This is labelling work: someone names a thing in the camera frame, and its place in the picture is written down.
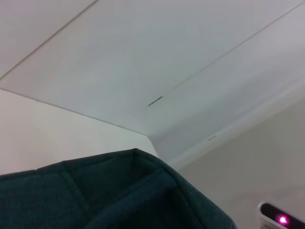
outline white ceiling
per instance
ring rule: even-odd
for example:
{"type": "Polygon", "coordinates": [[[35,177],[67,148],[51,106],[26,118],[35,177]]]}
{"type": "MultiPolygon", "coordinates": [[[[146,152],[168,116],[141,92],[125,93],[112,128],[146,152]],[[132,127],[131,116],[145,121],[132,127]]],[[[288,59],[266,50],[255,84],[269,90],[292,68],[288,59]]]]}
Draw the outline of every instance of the white ceiling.
{"type": "Polygon", "coordinates": [[[1,0],[0,76],[93,2],[94,0],[1,0]]]}
{"type": "Polygon", "coordinates": [[[171,162],[302,85],[302,3],[101,0],[0,88],[148,135],[171,162]]]}

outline white wall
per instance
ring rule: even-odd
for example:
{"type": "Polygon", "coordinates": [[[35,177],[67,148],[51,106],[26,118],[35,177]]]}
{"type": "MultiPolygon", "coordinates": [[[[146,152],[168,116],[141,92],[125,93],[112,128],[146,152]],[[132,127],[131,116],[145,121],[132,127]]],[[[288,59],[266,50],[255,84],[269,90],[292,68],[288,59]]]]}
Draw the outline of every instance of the white wall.
{"type": "Polygon", "coordinates": [[[132,148],[157,156],[144,135],[0,90],[0,174],[132,148]]]}
{"type": "Polygon", "coordinates": [[[256,229],[259,202],[305,219],[305,99],[179,172],[240,229],[256,229]]]}

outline ceiling seam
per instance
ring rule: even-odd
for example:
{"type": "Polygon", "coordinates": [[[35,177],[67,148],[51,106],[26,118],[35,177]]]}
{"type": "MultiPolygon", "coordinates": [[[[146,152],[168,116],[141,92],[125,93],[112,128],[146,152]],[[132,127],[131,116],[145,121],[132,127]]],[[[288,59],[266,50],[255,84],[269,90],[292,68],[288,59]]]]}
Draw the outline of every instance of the ceiling seam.
{"type": "Polygon", "coordinates": [[[264,26],[263,28],[261,28],[259,31],[257,31],[256,33],[254,33],[253,35],[251,35],[250,37],[248,37],[247,39],[245,39],[244,41],[242,41],[241,43],[239,43],[237,46],[233,47],[232,49],[230,49],[229,51],[227,51],[226,53],[224,53],[223,55],[221,55],[220,57],[218,57],[217,59],[215,59],[214,61],[212,61],[211,63],[209,63],[207,66],[203,67],[202,69],[200,69],[199,71],[197,71],[195,74],[191,75],[190,77],[186,78],[185,80],[183,80],[181,83],[179,83],[178,85],[176,85],[174,88],[170,89],[168,92],[166,92],[164,95],[162,95],[161,97],[166,96],[167,94],[169,94],[170,92],[172,92],[173,90],[175,90],[176,88],[178,88],[180,85],[186,83],[187,81],[191,80],[192,78],[194,78],[196,75],[198,75],[200,72],[204,71],[206,68],[208,68],[209,66],[213,65],[214,63],[216,63],[217,61],[219,61],[221,58],[223,58],[224,56],[226,56],[227,54],[229,54],[230,52],[232,52],[233,50],[237,49],[239,46],[243,45],[244,43],[246,43],[247,41],[249,41],[250,39],[252,39],[254,36],[258,35],[260,32],[262,32],[263,30],[267,29],[269,26],[273,25],[274,23],[276,23],[277,21],[279,21],[280,19],[282,19],[283,17],[285,17],[286,15],[288,15],[289,13],[291,13],[292,11],[294,11],[296,8],[298,8],[299,6],[303,5],[305,3],[305,0],[303,0],[301,3],[299,3],[298,5],[296,5],[295,7],[293,7],[291,10],[289,10],[288,12],[284,13],[283,15],[281,15],[279,18],[275,19],[274,21],[272,21],[271,23],[267,24],[266,26],[264,26]]]}
{"type": "Polygon", "coordinates": [[[26,55],[21,61],[19,61],[17,64],[15,64],[11,69],[9,69],[4,75],[0,76],[0,81],[7,76],[9,73],[11,73],[15,68],[17,68],[21,63],[23,63],[26,59],[28,59],[34,52],[36,52],[39,48],[41,48],[45,43],[50,41],[53,37],[55,37],[58,33],[60,33],[62,30],[64,30],[68,25],[70,25],[73,21],[75,21],[78,17],[80,17],[83,13],[85,13],[89,8],[91,8],[96,2],[99,0],[95,0],[93,3],[91,3],[89,6],[87,6],[85,9],[83,9],[79,14],[77,14],[74,18],[72,18],[70,21],[68,21],[64,26],[62,26],[59,30],[57,30],[51,37],[49,37],[47,40],[45,40],[43,43],[41,43],[36,49],[31,51],[28,55],[26,55]]]}

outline green fabric bag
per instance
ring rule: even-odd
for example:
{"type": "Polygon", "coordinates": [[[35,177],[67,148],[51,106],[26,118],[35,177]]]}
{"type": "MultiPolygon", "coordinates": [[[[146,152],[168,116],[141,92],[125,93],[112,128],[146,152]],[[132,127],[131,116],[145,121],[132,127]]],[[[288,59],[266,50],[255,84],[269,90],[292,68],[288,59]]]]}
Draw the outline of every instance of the green fabric bag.
{"type": "Polygon", "coordinates": [[[234,229],[160,159],[139,149],[0,176],[0,229],[234,229]]]}

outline electronic device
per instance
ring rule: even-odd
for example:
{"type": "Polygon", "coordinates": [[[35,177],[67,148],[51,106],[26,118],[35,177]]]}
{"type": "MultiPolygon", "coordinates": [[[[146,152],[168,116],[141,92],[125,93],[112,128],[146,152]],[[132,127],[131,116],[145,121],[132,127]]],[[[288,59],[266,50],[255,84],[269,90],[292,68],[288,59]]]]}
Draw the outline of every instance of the electronic device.
{"type": "Polygon", "coordinates": [[[261,203],[258,212],[260,229],[305,229],[303,220],[272,203],[261,203]]]}

